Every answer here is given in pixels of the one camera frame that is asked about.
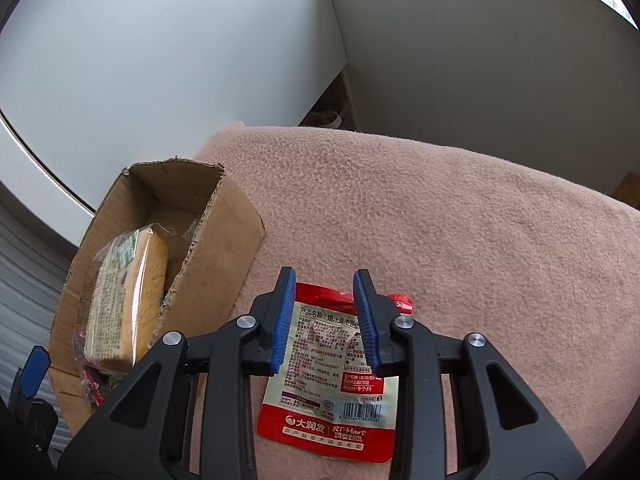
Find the red snack package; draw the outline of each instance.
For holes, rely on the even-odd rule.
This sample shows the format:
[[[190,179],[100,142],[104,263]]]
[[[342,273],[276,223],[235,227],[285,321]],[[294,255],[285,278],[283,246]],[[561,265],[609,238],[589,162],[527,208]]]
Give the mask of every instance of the red snack package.
[[[107,398],[111,390],[113,390],[119,382],[119,378],[105,375],[88,365],[82,366],[82,377],[80,379],[82,395],[92,411],[95,411],[102,405],[104,399]]]
[[[389,296],[400,314],[413,304]],[[367,366],[353,296],[296,284],[284,362],[269,378],[258,434],[328,456],[387,462],[393,455],[398,378]]]

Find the metal screw head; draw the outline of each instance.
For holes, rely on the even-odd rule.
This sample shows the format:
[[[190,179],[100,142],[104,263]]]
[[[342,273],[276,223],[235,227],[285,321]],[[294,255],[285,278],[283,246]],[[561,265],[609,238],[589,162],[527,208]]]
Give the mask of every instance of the metal screw head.
[[[236,320],[236,325],[240,328],[251,328],[255,326],[255,317],[254,316],[240,316],[238,320]]]
[[[473,332],[466,337],[466,340],[469,341],[471,346],[481,347],[486,344],[486,339],[482,334],[478,332]]]
[[[165,345],[170,346],[177,345],[180,342],[180,339],[182,339],[180,332],[167,332],[162,336],[162,342]]]
[[[401,314],[394,319],[394,323],[398,328],[411,328],[414,325],[414,320],[411,316]]]

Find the white wall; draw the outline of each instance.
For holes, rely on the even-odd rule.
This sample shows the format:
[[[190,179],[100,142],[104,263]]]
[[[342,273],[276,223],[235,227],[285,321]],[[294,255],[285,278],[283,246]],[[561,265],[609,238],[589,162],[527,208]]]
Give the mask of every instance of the white wall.
[[[640,170],[640,33],[598,0],[332,0],[359,129],[610,194]]]
[[[97,208],[122,168],[193,156],[225,124],[297,126],[345,63],[331,0],[20,0],[0,34],[0,108]],[[49,185],[30,173],[0,169],[29,207]],[[58,232],[78,243],[85,225]]]

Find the fleece blanket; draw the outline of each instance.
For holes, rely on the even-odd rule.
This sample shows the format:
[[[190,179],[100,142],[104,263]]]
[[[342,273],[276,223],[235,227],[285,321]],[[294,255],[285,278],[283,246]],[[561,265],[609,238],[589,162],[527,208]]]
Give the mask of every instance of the fleece blanket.
[[[281,266],[344,291],[365,267],[379,293],[409,294],[433,332],[485,334],[588,465],[640,396],[635,209],[490,156],[353,132],[230,126],[197,159],[222,163],[266,226],[232,317],[272,290]],[[265,386],[252,381],[254,427]],[[258,435],[255,455],[260,480],[389,472]]]

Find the cardboard box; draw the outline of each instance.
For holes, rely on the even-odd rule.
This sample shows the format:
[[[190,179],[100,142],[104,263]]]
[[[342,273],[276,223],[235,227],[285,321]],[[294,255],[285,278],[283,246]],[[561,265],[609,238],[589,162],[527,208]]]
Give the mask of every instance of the cardboard box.
[[[611,196],[631,207],[640,209],[640,175],[627,173]]]
[[[260,215],[221,166],[174,158],[123,170],[89,225],[71,263],[49,340],[49,375],[72,433],[91,415],[82,398],[72,335],[91,261],[124,232],[159,222],[170,242],[165,307],[155,336],[217,330],[228,318],[264,237]],[[193,240],[183,236],[191,229]]]

